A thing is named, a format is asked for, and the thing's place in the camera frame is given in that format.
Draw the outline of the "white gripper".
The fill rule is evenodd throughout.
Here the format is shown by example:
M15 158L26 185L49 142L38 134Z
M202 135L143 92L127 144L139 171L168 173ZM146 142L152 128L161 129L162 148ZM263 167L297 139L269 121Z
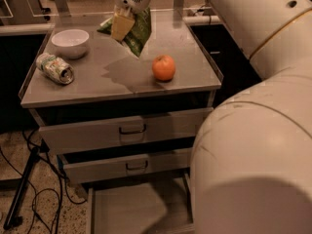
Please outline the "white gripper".
M131 9L134 14L144 11L151 0L114 0L117 8ZM132 13L123 15L115 13L111 26L111 37L121 42L135 25L135 16Z

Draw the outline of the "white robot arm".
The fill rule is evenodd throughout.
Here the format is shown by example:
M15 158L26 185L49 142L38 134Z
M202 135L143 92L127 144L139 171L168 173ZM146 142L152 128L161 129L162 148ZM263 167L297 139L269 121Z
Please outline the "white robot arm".
M312 3L208 1L261 81L198 132L194 232L312 234Z

